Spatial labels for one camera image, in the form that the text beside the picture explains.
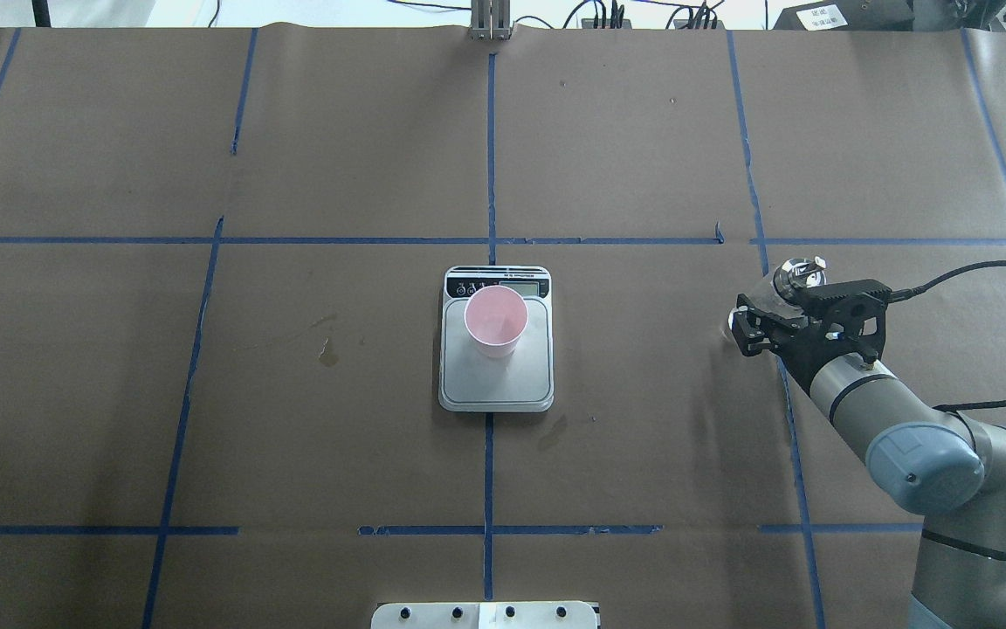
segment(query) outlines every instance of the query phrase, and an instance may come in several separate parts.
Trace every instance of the pink cup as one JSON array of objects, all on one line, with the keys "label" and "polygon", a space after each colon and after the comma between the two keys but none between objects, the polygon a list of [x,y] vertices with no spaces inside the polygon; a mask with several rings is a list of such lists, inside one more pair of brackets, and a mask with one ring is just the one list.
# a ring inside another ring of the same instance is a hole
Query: pink cup
[{"label": "pink cup", "polygon": [[519,345],[526,330],[526,302],[508,287],[484,287],[464,309],[464,327],[481,353],[502,358]]}]

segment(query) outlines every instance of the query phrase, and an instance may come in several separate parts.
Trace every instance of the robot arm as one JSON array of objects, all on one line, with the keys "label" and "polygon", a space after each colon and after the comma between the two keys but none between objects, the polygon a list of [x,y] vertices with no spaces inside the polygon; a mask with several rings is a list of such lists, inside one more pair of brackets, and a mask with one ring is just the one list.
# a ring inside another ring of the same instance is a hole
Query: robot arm
[{"label": "robot arm", "polygon": [[927,407],[879,361],[896,292],[824,270],[791,260],[739,295],[739,350],[783,358],[877,485],[925,516],[910,629],[1006,628],[1006,427]]}]

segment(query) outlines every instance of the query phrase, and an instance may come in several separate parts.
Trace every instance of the barcode label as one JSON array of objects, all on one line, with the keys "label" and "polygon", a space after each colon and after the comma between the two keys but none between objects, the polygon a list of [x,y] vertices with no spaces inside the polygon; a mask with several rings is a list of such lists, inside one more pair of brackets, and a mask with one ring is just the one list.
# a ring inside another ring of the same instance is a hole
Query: barcode label
[{"label": "barcode label", "polygon": [[845,16],[842,15],[841,9],[835,4],[799,11],[798,19],[802,20],[802,25],[806,27],[806,30],[826,30],[837,28],[838,25],[849,25],[845,21]]}]

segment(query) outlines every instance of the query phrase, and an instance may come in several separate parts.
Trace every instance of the white sticker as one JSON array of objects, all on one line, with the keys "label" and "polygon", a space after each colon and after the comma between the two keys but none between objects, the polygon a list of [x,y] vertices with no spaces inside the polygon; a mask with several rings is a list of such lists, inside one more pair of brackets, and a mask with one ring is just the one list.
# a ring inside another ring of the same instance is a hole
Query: white sticker
[{"label": "white sticker", "polygon": [[798,19],[802,20],[802,25],[806,30],[826,30],[837,28],[838,25],[849,25],[842,15],[841,9],[835,4],[827,4],[825,7],[815,7],[798,11]]}]

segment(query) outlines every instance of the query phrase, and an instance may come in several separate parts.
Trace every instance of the metal bracket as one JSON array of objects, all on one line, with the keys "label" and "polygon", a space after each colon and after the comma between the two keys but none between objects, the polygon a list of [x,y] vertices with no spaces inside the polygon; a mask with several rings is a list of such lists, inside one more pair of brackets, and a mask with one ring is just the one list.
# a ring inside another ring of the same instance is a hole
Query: metal bracket
[{"label": "metal bracket", "polygon": [[511,39],[511,0],[472,0],[472,39]]}]

